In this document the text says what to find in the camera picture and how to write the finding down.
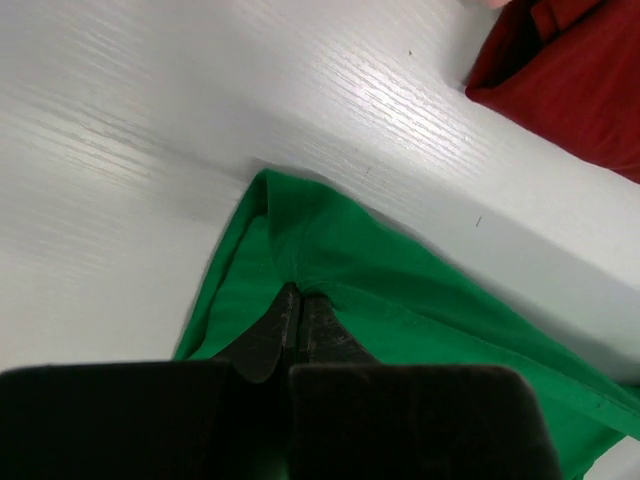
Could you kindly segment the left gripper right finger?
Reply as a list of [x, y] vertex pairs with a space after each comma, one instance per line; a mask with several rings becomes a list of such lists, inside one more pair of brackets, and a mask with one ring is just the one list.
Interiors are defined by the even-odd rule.
[[378, 362], [328, 299], [304, 302], [289, 373], [293, 479], [558, 479], [536, 396], [495, 365]]

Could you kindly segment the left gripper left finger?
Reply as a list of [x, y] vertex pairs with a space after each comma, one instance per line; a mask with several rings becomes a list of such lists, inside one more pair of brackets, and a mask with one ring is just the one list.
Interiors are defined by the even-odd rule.
[[282, 377], [295, 286], [203, 360], [20, 368], [1, 376], [5, 479], [283, 479]]

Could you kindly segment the green t shirt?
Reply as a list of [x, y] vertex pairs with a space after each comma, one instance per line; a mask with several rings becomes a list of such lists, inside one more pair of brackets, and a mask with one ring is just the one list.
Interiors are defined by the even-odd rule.
[[418, 242], [332, 188], [273, 170], [249, 185], [178, 344], [206, 359], [253, 324], [287, 283], [326, 296], [338, 320], [393, 364], [488, 363], [534, 388], [567, 479], [639, 434], [639, 391], [538, 330]]

